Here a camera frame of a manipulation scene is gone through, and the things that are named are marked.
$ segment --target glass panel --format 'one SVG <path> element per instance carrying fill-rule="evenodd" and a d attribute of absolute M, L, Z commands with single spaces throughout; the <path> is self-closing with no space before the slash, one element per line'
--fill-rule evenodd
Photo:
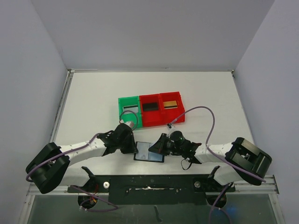
<path fill-rule="evenodd" d="M 110 208 L 99 202 L 94 209 Z M 233 224 L 276 224 L 268 195 L 228 195 L 224 210 Z M 36 196 L 29 224 L 207 224 L 210 207 L 194 204 L 121 205 L 112 212 L 79 211 L 77 196 Z M 220 210 L 212 213 L 213 224 L 228 224 Z"/>

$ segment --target gray wall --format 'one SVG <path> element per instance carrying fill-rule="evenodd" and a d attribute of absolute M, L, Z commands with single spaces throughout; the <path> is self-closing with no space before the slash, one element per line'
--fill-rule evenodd
<path fill-rule="evenodd" d="M 69 69 L 235 69 L 274 0 L 32 0 Z"/>
<path fill-rule="evenodd" d="M 15 224 L 25 167 L 50 139 L 66 68 L 29 0 L 0 4 L 0 223 Z"/>
<path fill-rule="evenodd" d="M 256 144 L 273 158 L 288 224 L 299 220 L 299 1 L 276 0 L 235 80 Z"/>

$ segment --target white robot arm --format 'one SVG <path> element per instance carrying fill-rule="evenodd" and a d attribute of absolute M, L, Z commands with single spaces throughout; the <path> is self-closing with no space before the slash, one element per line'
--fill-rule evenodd
<path fill-rule="evenodd" d="M 84 186 L 90 179 L 88 169 L 72 168 L 71 165 L 114 153 L 117 149 L 123 154 L 137 153 L 133 126 L 131 121 L 120 123 L 114 131 L 98 133 L 90 141 L 74 145 L 47 144 L 27 166 L 26 180 L 34 182 L 42 194 L 58 185 Z"/>
<path fill-rule="evenodd" d="M 186 140 L 180 131 L 169 126 L 168 134 L 163 133 L 149 148 L 150 152 L 162 155 L 179 155 L 191 164 L 215 162 L 210 175 L 220 185 L 245 180 L 261 185 L 272 158 L 244 138 L 221 145 L 204 145 Z"/>
<path fill-rule="evenodd" d="M 27 180 L 36 184 L 40 192 L 46 194 L 58 185 L 84 186 L 90 179 L 86 168 L 72 168 L 72 165 L 92 157 L 105 156 L 120 149 L 122 153 L 137 153 L 132 122 L 121 123 L 114 131 L 98 133 L 90 141 L 68 146 L 47 144 L 27 166 Z M 246 180 L 260 185 L 272 158 L 243 138 L 222 145 L 202 145 L 186 140 L 180 131 L 171 128 L 168 134 L 149 148 L 149 151 L 163 155 L 179 155 L 190 163 L 216 162 L 210 176 L 220 185 Z M 240 168 L 249 174 L 236 169 Z"/>

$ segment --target plastic bin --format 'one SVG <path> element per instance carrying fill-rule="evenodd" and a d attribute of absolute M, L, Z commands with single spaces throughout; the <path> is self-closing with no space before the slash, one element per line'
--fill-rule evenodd
<path fill-rule="evenodd" d="M 159 95 L 163 105 L 163 120 L 165 124 L 172 122 L 175 118 L 177 118 L 179 115 L 185 112 L 182 98 L 179 92 L 166 92 L 160 93 Z M 170 103 L 172 101 L 176 102 L 176 107 L 174 106 L 174 108 L 172 108 L 171 106 L 169 106 L 169 108 L 166 108 L 164 106 L 165 102 Z M 176 123 L 181 122 L 185 122 L 185 115 L 178 119 Z"/>
<path fill-rule="evenodd" d="M 139 96 L 144 127 L 164 125 L 163 105 L 159 94 Z"/>
<path fill-rule="evenodd" d="M 137 128 L 142 127 L 141 109 L 140 109 L 140 102 L 138 96 L 118 98 L 118 106 L 119 106 L 119 115 L 125 110 L 131 110 L 136 112 L 138 117 Z M 136 117 L 132 113 L 123 114 L 121 119 L 123 119 L 124 122 L 133 121 L 136 124 Z"/>

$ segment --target screw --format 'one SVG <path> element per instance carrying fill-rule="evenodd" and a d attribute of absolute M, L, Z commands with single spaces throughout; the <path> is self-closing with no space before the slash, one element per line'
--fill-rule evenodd
<path fill-rule="evenodd" d="M 105 189 L 108 189 L 110 184 L 109 184 L 109 182 L 104 182 L 103 186 L 104 186 Z"/>
<path fill-rule="evenodd" d="M 199 182 L 199 181 L 196 181 L 196 182 L 194 183 L 194 186 L 195 186 L 196 188 L 200 188 L 200 182 Z"/>

